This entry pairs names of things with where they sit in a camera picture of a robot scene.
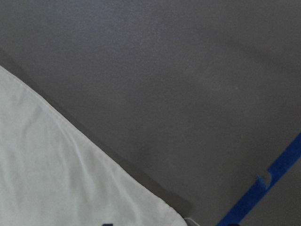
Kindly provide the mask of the cream long-sleeve graphic shirt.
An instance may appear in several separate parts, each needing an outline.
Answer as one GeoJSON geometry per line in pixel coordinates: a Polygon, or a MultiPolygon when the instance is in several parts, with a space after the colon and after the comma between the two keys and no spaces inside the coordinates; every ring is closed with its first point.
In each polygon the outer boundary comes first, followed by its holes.
{"type": "Polygon", "coordinates": [[[3,226],[183,226],[24,82],[0,70],[3,226]]]}

